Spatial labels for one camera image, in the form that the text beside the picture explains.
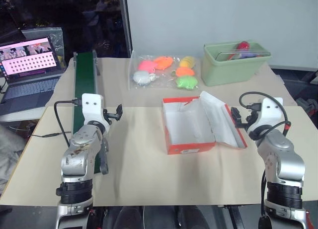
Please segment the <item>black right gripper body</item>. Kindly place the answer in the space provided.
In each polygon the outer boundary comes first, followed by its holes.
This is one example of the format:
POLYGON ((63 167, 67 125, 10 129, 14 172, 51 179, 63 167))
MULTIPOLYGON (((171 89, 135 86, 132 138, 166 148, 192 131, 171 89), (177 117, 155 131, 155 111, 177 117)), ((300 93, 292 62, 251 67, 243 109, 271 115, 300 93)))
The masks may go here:
POLYGON ((243 123, 241 121, 241 123, 235 123, 235 127, 236 128, 240 128, 240 129, 245 129, 246 131, 248 131, 248 129, 254 124, 254 123, 248 123, 247 121, 245 123, 243 123))

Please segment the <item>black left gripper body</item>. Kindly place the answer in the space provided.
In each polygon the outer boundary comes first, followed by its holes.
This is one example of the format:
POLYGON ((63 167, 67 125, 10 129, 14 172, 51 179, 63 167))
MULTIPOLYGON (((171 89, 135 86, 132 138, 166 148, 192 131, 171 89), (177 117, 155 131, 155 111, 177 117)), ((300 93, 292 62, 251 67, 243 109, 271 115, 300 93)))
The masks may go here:
POLYGON ((109 125, 112 125, 112 119, 117 120, 117 114, 108 113, 107 109, 103 109, 103 117, 109 125))

